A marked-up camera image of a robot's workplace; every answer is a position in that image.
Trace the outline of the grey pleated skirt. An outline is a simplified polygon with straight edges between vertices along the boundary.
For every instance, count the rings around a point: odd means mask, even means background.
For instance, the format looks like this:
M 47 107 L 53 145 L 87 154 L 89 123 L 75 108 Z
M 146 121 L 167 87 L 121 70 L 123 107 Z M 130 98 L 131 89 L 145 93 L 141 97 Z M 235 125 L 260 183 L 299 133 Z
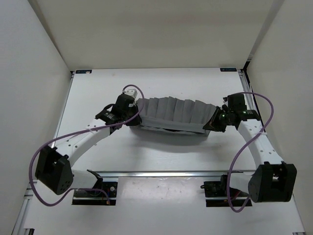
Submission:
M 181 100 L 174 97 L 138 99 L 143 107 L 139 116 L 139 128 L 149 131 L 184 135 L 208 136 L 210 131 L 203 127 L 213 116 L 216 106 L 199 100 Z

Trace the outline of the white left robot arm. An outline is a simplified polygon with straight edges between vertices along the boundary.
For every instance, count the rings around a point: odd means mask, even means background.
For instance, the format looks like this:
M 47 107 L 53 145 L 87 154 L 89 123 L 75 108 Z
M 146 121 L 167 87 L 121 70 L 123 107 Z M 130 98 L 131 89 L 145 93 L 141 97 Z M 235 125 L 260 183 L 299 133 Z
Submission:
M 56 195 L 66 195 L 70 190 L 85 188 L 92 195 L 102 192 L 100 177 L 94 171 L 74 170 L 73 166 L 89 149 L 109 137 L 123 126 L 141 124 L 139 116 L 143 105 L 138 105 L 141 90 L 128 85 L 114 104 L 107 105 L 82 131 L 58 138 L 60 143 L 51 147 L 44 144 L 29 165 L 29 177 L 36 177 Z

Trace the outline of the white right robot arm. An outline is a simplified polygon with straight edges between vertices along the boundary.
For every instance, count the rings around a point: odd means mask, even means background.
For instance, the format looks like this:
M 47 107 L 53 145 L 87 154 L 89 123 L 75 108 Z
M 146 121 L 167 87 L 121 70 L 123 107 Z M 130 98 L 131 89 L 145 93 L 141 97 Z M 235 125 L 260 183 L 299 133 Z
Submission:
M 286 163 L 274 150 L 265 129 L 273 118 L 273 112 L 265 124 L 255 110 L 249 110 L 245 103 L 245 92 L 228 95 L 224 104 L 216 107 L 204 130 L 224 132 L 234 126 L 246 141 L 231 162 L 227 178 L 220 182 L 222 194 L 231 198 L 238 189 L 248 195 L 254 203 L 288 202 L 291 200 L 297 170 L 295 165 Z M 234 172 L 233 167 L 239 155 L 248 148 L 256 170 L 248 176 Z

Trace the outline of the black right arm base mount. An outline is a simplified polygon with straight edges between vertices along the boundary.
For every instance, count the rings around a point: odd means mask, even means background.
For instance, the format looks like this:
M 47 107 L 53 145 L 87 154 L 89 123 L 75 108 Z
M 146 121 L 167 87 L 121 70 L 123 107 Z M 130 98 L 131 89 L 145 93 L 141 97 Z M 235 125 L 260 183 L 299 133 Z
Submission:
M 201 189 L 204 190 L 207 208 L 229 207 L 226 189 L 223 183 L 218 181 L 205 181 L 203 185 L 201 185 Z M 241 207 L 246 198 L 247 193 L 230 188 L 230 199 L 233 207 Z

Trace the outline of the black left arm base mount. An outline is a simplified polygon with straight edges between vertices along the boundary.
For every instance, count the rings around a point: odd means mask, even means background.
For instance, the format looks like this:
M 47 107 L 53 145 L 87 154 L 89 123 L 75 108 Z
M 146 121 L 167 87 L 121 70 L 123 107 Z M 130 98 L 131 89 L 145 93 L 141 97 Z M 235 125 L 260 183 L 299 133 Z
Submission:
M 77 206 L 115 206 L 118 182 L 103 179 L 94 187 L 96 190 L 77 189 L 74 191 L 72 205 Z

